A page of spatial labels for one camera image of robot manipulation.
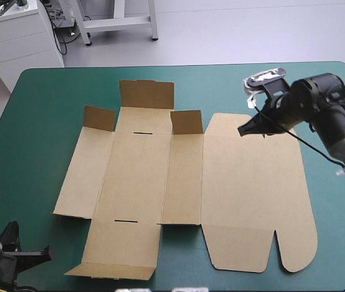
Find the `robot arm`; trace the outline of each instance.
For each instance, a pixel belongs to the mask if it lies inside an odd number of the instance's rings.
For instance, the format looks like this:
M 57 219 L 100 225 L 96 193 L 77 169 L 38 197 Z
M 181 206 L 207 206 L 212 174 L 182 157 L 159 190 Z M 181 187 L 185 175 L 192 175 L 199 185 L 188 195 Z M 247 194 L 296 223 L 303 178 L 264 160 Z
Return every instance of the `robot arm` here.
M 248 104 L 256 107 L 254 96 L 267 95 L 264 107 L 239 127 L 246 134 L 284 133 L 298 123 L 309 123 L 325 148 L 345 165 L 345 85 L 336 75 L 325 73 L 295 81 L 284 79 L 285 70 L 276 68 L 244 79 Z

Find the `slot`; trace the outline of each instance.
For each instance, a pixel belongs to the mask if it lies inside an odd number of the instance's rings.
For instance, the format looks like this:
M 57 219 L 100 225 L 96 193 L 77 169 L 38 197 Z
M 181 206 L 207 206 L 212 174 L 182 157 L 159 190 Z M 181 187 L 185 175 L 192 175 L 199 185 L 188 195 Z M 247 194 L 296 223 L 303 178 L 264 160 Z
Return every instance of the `slot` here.
M 114 220 L 115 222 L 130 222 L 130 223 L 138 223 L 138 221 L 135 220 Z

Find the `brown cardboard panel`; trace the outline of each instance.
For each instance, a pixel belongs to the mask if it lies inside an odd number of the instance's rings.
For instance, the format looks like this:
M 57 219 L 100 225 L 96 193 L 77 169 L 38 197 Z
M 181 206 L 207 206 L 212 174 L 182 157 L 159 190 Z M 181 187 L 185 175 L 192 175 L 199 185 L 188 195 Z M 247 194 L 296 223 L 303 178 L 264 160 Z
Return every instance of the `brown cardboard panel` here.
M 200 224 L 202 152 L 203 134 L 172 136 L 162 224 Z
M 202 115 L 200 110 L 172 111 L 171 121 L 173 133 L 176 134 L 203 134 Z
M 101 265 L 99 263 L 81 263 L 66 275 L 93 278 L 149 280 L 155 268 L 143 266 Z
M 82 262 L 155 268 L 160 230 L 158 224 L 93 220 Z
M 117 132 L 172 134 L 170 109 L 124 108 L 119 111 Z
M 157 266 L 160 230 L 158 224 L 93 220 L 82 263 L 66 274 L 147 280 Z
M 173 82 L 121 80 L 122 106 L 173 109 Z
M 249 118 L 239 114 L 212 117 L 204 135 L 201 222 L 204 226 L 266 229 L 263 233 L 276 230 L 284 267 L 297 271 L 311 261 L 317 249 L 299 144 L 289 135 L 240 137 L 237 127 Z M 225 240 L 220 237 L 214 244 L 222 245 Z M 216 247 L 209 246 L 210 254 L 212 248 Z M 231 246 L 229 253 L 243 254 L 243 249 L 243 245 Z M 230 266 L 222 259 L 212 257 L 212 261 L 218 268 Z M 260 271 L 262 263 L 242 270 Z
M 116 133 L 95 219 L 160 223 L 171 135 Z
M 95 106 L 85 106 L 85 116 L 83 126 L 105 131 L 114 131 L 116 124 L 116 113 L 106 108 Z
M 91 219 L 115 133 L 83 127 L 54 214 Z
M 267 267 L 273 230 L 205 224 L 202 230 L 216 269 L 261 273 Z

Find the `metal frame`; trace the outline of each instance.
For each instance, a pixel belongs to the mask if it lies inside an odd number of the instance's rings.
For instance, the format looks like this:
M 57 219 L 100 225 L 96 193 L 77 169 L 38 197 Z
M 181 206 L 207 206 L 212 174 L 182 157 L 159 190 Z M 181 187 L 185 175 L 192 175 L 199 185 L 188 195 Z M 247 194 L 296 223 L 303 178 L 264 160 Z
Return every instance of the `metal frame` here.
M 114 0 L 114 18 L 110 19 L 85 19 L 79 0 L 69 0 L 80 34 L 86 45 L 91 45 L 91 32 L 108 32 L 132 28 L 151 27 L 152 39 L 159 39 L 156 24 L 155 0 L 148 0 L 150 16 L 125 17 L 125 0 Z

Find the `drawer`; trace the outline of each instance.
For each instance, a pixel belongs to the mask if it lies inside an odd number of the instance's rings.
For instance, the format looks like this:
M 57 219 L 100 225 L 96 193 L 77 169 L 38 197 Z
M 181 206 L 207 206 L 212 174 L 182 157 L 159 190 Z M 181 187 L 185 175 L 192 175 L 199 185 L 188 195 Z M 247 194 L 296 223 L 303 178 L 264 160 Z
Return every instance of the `drawer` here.
M 28 35 L 46 32 L 46 26 L 38 13 L 0 21 L 0 43 Z
M 61 55 L 58 55 L 55 50 L 49 50 L 0 63 L 0 78 L 12 92 L 19 76 L 26 69 L 59 67 L 64 67 Z
M 0 62 L 55 49 L 46 32 L 0 43 Z

